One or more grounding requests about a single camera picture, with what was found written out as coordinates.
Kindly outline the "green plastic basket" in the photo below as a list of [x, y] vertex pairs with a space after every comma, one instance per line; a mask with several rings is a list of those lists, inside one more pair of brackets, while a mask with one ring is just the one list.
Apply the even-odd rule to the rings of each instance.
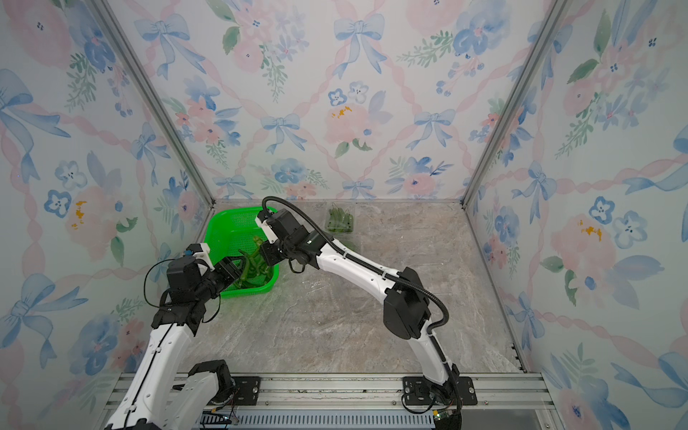
[[[227, 256], [241, 256], [240, 249], [252, 252], [254, 250], [253, 238], [259, 237], [263, 242], [267, 237], [256, 224], [256, 217], [261, 207], [249, 207], [221, 211], [210, 219], [204, 242], [210, 247], [210, 258], [213, 264], [218, 263]], [[261, 288], [238, 288], [239, 280], [231, 287], [220, 293], [223, 299], [234, 297], [247, 297], [266, 294], [272, 290], [279, 277], [279, 267], [272, 266], [272, 280]]]

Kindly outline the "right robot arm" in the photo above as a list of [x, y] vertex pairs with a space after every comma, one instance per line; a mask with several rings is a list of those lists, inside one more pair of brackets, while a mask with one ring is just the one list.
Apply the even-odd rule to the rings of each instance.
[[268, 265], [298, 262], [328, 272], [361, 288], [383, 307], [383, 325], [394, 336], [406, 340], [429, 383], [445, 388], [457, 382], [459, 371], [440, 345], [435, 330], [450, 320], [447, 306], [426, 290], [417, 273], [396, 271], [375, 263], [334, 239], [307, 238], [293, 245], [278, 239], [260, 245]]

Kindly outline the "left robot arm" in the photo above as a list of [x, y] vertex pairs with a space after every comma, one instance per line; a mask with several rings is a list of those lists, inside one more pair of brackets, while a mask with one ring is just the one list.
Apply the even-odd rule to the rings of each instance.
[[207, 303], [239, 281], [245, 258], [225, 257], [209, 263], [185, 255], [167, 269], [168, 289], [153, 317], [143, 361], [107, 429], [190, 429], [208, 405], [224, 406], [238, 392], [227, 363], [196, 364], [181, 392], [171, 398], [177, 371], [200, 326], [207, 321]]

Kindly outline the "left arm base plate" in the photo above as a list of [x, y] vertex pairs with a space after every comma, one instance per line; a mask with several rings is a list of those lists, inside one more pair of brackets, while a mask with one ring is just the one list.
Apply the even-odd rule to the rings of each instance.
[[216, 406], [256, 406], [261, 383], [260, 376], [234, 376], [220, 381], [218, 393], [211, 403]]

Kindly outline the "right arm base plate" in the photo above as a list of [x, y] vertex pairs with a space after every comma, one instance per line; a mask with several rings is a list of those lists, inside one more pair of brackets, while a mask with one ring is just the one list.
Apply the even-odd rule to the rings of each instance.
[[404, 376], [402, 379], [402, 399], [406, 406], [477, 406], [478, 397], [473, 380], [467, 376], [459, 376], [456, 383], [447, 381], [438, 385], [426, 380], [423, 376]]

